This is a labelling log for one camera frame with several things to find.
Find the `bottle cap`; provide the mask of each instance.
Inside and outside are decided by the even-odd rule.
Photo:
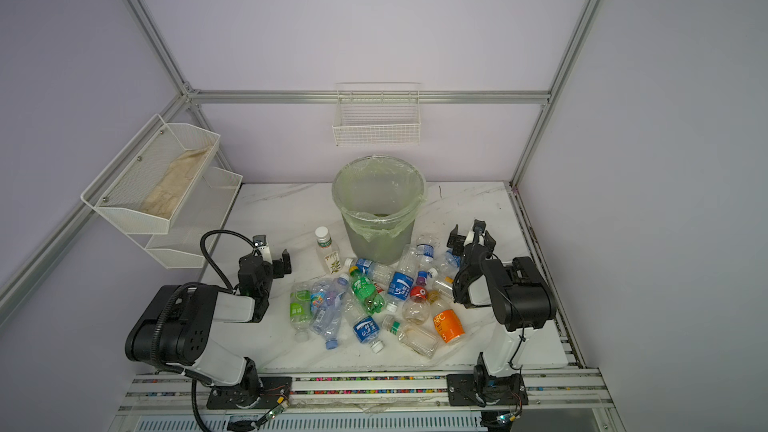
[[[378,354],[379,352],[382,351],[383,348],[384,348],[384,343],[381,341],[376,341],[371,344],[371,350],[373,350],[374,354]]]
[[[328,232],[328,227],[318,227],[315,229],[315,238],[321,242],[325,242],[329,238],[331,238],[330,232]]]

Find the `table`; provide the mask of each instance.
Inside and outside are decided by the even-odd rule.
[[[413,229],[413,236],[423,232],[436,235],[445,244],[451,229],[458,224],[461,234],[474,219],[484,220],[496,239],[495,253],[504,262],[529,255],[504,182],[430,182],[428,197]],[[252,358],[260,372],[356,372],[388,370],[468,370],[478,353],[489,342],[494,328],[500,327],[490,308],[466,309],[454,304],[454,310],[470,337],[454,347],[442,344],[432,359],[424,358],[398,343],[388,331],[382,331],[384,350],[374,354],[360,344],[344,323],[340,346],[326,350],[320,338],[310,332],[310,340],[293,340],[288,315],[290,288],[297,281],[317,280],[325,273],[315,252],[315,228],[327,226],[339,245],[342,257],[352,256],[352,249],[339,210],[331,198],[331,184],[246,184],[235,200],[225,228],[247,236],[266,234],[274,257],[288,249],[293,273],[276,279],[270,294],[270,306],[258,324],[214,323],[210,338],[240,354]],[[436,250],[442,256],[445,247]],[[222,235],[213,254],[225,275],[237,283],[237,259],[250,252],[238,238]],[[221,284],[215,271],[206,268],[202,282]],[[374,319],[381,322],[384,313]],[[533,336],[521,356],[527,370],[562,368],[568,365],[558,330],[553,322]]]

